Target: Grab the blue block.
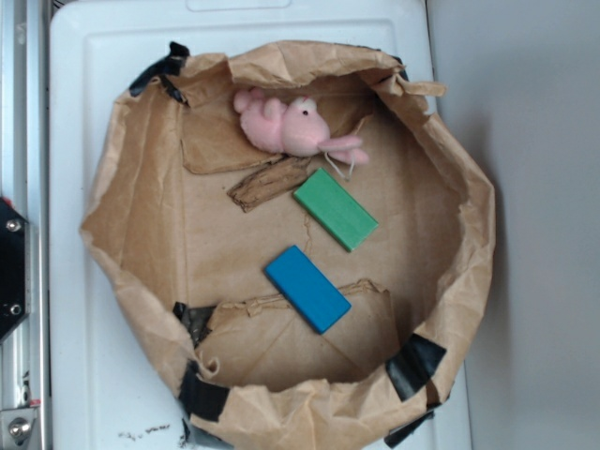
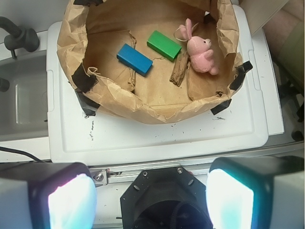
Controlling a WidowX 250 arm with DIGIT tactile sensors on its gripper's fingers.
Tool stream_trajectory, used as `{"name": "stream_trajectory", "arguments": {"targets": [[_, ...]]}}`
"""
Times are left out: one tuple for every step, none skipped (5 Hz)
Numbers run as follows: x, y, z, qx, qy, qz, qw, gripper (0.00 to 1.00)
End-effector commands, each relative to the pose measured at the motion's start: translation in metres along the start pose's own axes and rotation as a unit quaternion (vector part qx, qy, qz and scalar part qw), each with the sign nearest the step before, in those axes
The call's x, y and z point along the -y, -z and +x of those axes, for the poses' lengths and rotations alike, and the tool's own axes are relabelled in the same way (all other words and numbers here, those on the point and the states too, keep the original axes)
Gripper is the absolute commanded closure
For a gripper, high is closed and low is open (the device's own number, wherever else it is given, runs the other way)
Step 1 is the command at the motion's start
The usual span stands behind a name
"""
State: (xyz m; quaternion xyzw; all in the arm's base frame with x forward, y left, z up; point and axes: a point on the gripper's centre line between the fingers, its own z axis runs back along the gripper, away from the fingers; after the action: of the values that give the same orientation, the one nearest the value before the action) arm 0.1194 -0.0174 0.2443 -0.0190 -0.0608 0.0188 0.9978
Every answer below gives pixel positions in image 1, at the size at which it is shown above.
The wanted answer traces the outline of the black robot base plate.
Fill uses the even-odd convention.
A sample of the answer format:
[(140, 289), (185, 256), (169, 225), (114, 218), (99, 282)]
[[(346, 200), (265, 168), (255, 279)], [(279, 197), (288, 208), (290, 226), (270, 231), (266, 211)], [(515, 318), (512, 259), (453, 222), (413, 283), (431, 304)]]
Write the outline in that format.
[(28, 221), (1, 197), (1, 343), (4, 343), (30, 312), (27, 281)]

